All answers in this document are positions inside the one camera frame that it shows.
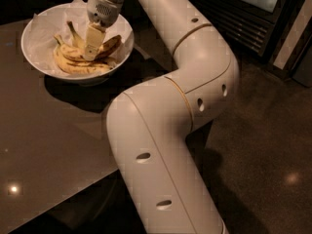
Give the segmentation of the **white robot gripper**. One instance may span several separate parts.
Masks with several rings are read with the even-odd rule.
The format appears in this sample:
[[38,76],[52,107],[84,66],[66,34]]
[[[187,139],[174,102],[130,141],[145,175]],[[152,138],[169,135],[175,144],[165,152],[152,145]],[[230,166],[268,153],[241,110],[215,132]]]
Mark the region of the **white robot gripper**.
[[105,38],[105,28],[115,23],[120,14],[123,0],[88,0],[87,14],[90,23],[86,31],[84,59],[92,61]]

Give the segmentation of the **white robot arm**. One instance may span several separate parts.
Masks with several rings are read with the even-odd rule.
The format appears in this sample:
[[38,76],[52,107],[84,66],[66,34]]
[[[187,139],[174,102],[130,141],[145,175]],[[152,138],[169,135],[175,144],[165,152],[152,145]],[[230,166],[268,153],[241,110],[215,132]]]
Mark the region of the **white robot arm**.
[[[124,0],[88,0],[90,21],[111,26]],[[185,143],[217,117],[239,84],[228,44],[188,0],[138,0],[176,69],[112,100],[108,140],[147,234],[228,234]]]

